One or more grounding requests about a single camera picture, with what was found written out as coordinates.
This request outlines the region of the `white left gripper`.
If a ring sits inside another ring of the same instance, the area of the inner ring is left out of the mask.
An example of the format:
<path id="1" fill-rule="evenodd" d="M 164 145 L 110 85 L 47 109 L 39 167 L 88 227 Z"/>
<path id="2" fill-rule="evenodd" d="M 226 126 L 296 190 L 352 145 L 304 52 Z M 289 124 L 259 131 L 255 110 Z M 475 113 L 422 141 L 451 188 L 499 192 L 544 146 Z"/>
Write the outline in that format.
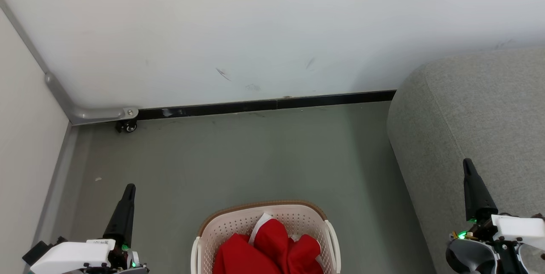
<path id="1" fill-rule="evenodd" d="M 103 233 L 104 239 L 55 244 L 37 243 L 29 250 L 31 274 L 147 274 L 132 247 L 136 185 L 125 187 L 123 196 Z"/>

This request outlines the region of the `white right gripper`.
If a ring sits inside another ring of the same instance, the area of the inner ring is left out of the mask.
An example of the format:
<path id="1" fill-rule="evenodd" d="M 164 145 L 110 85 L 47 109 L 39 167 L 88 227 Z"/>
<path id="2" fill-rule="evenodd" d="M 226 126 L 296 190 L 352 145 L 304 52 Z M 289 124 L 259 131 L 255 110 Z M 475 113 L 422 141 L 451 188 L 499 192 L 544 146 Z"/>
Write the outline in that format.
<path id="1" fill-rule="evenodd" d="M 518 251 L 522 245 L 544 251 L 544 217 L 497 215 L 496 203 L 470 158 L 463 159 L 463 169 L 465 216 L 468 222 L 475 224 L 462 238 L 457 235 L 452 239 L 451 251 Z"/>

